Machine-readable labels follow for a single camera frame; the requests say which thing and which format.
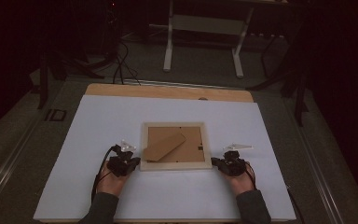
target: sleeve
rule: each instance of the sleeve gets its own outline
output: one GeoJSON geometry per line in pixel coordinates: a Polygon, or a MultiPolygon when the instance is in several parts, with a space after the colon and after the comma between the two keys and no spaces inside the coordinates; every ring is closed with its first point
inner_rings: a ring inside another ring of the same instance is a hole
{"type": "Polygon", "coordinates": [[[246,191],[237,196],[237,206],[240,209],[241,220],[246,224],[271,223],[269,210],[264,202],[261,191],[246,191]]]}
{"type": "Polygon", "coordinates": [[[108,193],[97,193],[89,212],[79,224],[112,224],[118,204],[118,197],[108,193]]]}

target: black wire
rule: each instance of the black wire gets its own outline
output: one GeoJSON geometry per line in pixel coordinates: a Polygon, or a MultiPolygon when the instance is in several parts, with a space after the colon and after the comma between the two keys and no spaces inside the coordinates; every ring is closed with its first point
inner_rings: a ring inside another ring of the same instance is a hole
{"type": "Polygon", "coordinates": [[[130,68],[127,63],[125,62],[126,58],[128,57],[129,55],[129,48],[126,44],[124,44],[122,41],[119,42],[119,44],[121,44],[122,46],[124,46],[125,48],[125,54],[123,57],[121,57],[120,55],[117,56],[117,63],[118,63],[118,67],[113,75],[113,84],[115,84],[116,82],[116,76],[117,76],[117,73],[119,72],[120,73],[120,79],[121,79],[121,84],[124,84],[124,77],[123,77],[123,65],[125,68],[127,68],[128,72],[131,74],[131,76],[138,82],[138,84],[141,86],[141,82],[139,82],[139,79],[137,78],[138,76],[138,72],[132,68],[130,68]]]}
{"type": "Polygon", "coordinates": [[[106,175],[104,175],[103,177],[101,177],[101,179],[100,180],[98,180],[98,183],[101,181],[101,180],[103,180],[107,175],[110,175],[110,174],[112,174],[112,172],[111,171],[109,171],[109,173],[107,173],[106,175]]]}
{"type": "Polygon", "coordinates": [[[293,204],[295,205],[298,215],[300,216],[301,223],[305,224],[304,217],[302,216],[302,213],[300,211],[300,208],[298,207],[298,204],[296,203],[295,198],[293,197],[289,189],[287,189],[287,192],[289,193],[289,197],[292,200],[293,204]]]}
{"type": "Polygon", "coordinates": [[[91,191],[91,202],[94,200],[95,193],[97,191],[98,183],[106,177],[106,175],[103,176],[103,178],[100,178],[101,171],[103,170],[104,164],[106,163],[107,156],[109,153],[113,151],[113,147],[110,147],[109,150],[107,150],[105,156],[103,157],[103,162],[101,163],[100,170],[98,171],[97,175],[95,176],[94,184],[92,185],[92,191],[91,191]]]}
{"type": "Polygon", "coordinates": [[[254,185],[254,189],[257,189],[257,187],[255,186],[255,171],[253,169],[253,167],[251,166],[251,164],[247,161],[245,165],[245,173],[251,178],[252,184],[254,185]],[[249,168],[251,168],[252,174],[251,175],[248,171],[248,169],[246,168],[246,165],[249,166],[249,168]]]}

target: table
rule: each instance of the table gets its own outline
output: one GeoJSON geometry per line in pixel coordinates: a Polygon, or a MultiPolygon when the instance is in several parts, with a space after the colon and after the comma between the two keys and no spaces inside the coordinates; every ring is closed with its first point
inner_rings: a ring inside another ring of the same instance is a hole
{"type": "Polygon", "coordinates": [[[168,18],[168,41],[165,51],[164,67],[165,72],[171,71],[172,62],[172,32],[173,30],[187,30],[196,32],[206,32],[224,35],[237,35],[239,37],[237,46],[232,49],[232,57],[235,66],[236,76],[243,77],[241,67],[240,51],[242,43],[246,37],[249,23],[253,16],[255,5],[257,4],[274,4],[274,5],[288,5],[286,0],[240,0],[232,2],[241,2],[249,4],[249,9],[246,11],[246,18],[244,21],[224,20],[216,18],[205,18],[188,15],[178,15],[173,13],[173,0],[170,0],[169,18],[168,18]]]}
{"type": "MultiPolygon", "coordinates": [[[[257,104],[252,101],[248,91],[91,84],[80,102],[34,219],[63,222],[82,218],[90,207],[92,181],[104,152],[124,137],[137,146],[141,142],[142,122],[155,119],[204,121],[214,157],[223,156],[221,148],[232,143],[229,141],[251,143],[255,150],[240,154],[254,166],[257,186],[271,217],[295,219],[267,130],[257,104]]],[[[117,222],[238,219],[233,195],[216,169],[136,169],[121,193],[115,216],[117,222]]]]}

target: white table leg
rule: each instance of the white table leg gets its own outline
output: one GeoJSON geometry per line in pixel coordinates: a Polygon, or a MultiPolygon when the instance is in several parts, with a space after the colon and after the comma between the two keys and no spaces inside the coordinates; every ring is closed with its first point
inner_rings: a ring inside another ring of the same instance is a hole
{"type": "Polygon", "coordinates": [[[241,33],[240,33],[240,40],[238,41],[238,45],[236,48],[232,50],[232,58],[234,60],[234,66],[235,66],[235,73],[237,77],[242,78],[243,72],[242,72],[242,66],[241,66],[241,60],[240,60],[240,51],[242,48],[243,39],[246,37],[246,32],[249,27],[249,23],[251,21],[252,15],[254,12],[254,8],[249,8],[248,15],[246,17],[246,21],[243,23],[241,33]]]}
{"type": "Polygon", "coordinates": [[[171,71],[171,60],[172,60],[172,16],[173,16],[173,0],[170,0],[170,16],[168,18],[168,43],[167,49],[165,50],[164,59],[164,72],[171,71]]]}

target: hand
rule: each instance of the hand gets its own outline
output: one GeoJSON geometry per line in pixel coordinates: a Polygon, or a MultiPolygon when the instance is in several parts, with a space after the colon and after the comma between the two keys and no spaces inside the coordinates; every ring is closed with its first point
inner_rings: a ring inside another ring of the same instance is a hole
{"type": "MultiPolygon", "coordinates": [[[[252,168],[246,162],[246,170],[252,176],[252,179],[255,179],[255,173],[253,172],[252,168]]],[[[254,190],[255,186],[252,182],[252,179],[246,172],[239,176],[229,176],[222,173],[223,177],[228,181],[231,186],[232,191],[234,192],[235,196],[244,193],[245,191],[254,190]]]]}
{"type": "Polygon", "coordinates": [[[97,193],[104,192],[118,197],[131,174],[117,177],[106,167],[106,164],[107,162],[104,164],[100,174],[101,180],[97,186],[97,193]]]}

